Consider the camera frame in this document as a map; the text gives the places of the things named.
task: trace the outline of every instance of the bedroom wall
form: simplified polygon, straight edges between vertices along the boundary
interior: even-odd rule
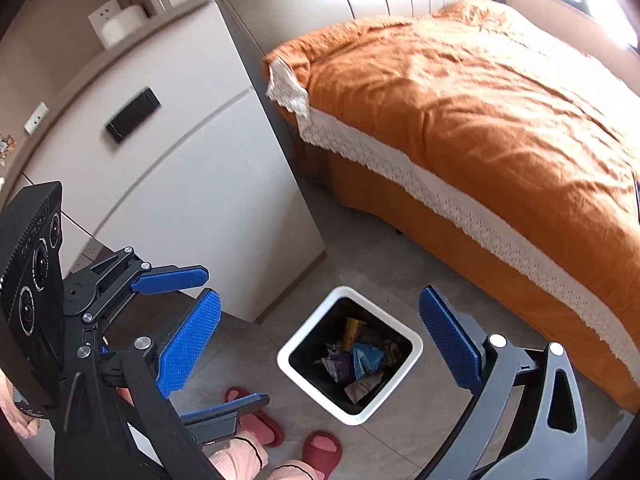
[[[597,57],[640,95],[640,56],[628,45],[611,40],[591,16],[561,0],[507,0],[507,4],[537,27]]]
[[[14,136],[18,150],[36,106],[50,104],[102,51],[87,16],[107,1],[27,0],[0,41],[0,132]],[[0,176],[5,173],[0,166]]]

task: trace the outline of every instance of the white lace trim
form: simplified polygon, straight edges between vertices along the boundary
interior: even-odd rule
[[[309,95],[300,86],[289,66],[280,58],[269,65],[267,97],[295,114],[300,127],[309,126]]]
[[[268,94],[272,100],[293,111],[300,106],[304,95],[307,115],[298,116],[302,140],[388,178],[433,212],[451,220],[481,247],[573,310],[609,346],[640,385],[640,351],[622,322],[600,298],[481,203],[412,163],[403,152],[310,108],[308,95],[295,76],[291,73],[293,79],[274,80],[275,72],[271,71]],[[294,102],[287,102],[288,96],[293,96]]]

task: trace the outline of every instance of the trash can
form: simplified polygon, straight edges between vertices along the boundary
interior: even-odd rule
[[[382,381],[357,403],[350,399],[321,363],[327,343],[340,341],[347,318],[363,321],[370,330],[394,343],[397,359],[381,371]],[[278,353],[278,366],[307,395],[348,426],[365,422],[398,386],[422,354],[422,339],[409,327],[371,303],[351,287],[329,293]]]

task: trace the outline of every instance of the camera module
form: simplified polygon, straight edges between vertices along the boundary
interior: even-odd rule
[[[31,289],[28,286],[24,286],[20,291],[20,324],[26,335],[31,335],[33,332],[33,296],[31,295]]]
[[[47,279],[49,270],[49,254],[47,253],[47,243],[41,238],[33,251],[33,283],[38,290],[44,289],[44,281]]]
[[[60,216],[58,213],[53,215],[51,219],[51,227],[49,228],[49,244],[52,249],[55,249],[60,243]]]

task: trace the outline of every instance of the gray tile floor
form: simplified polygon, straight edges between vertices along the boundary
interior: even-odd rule
[[[441,261],[379,219],[340,206],[330,193],[300,182],[322,237],[327,258],[261,324],[224,316],[192,377],[172,396],[179,413],[222,402],[224,391],[240,385],[270,395],[267,408],[279,421],[286,440],[270,452],[270,466],[298,458],[313,430],[335,433],[344,457],[333,480],[404,480],[428,462],[454,426],[470,396],[459,389],[424,329],[416,309],[420,290],[433,284],[459,310],[473,315],[488,332],[500,332],[521,346],[542,348],[545,341],[517,316]],[[347,427],[308,398],[276,365],[284,342],[337,285],[350,285],[424,340],[424,352],[404,381],[362,426]],[[578,374],[595,470],[615,447],[632,416],[597,386]],[[513,416],[519,392],[510,399]],[[508,416],[483,457],[488,462],[506,437]],[[263,472],[259,478],[266,478]]]

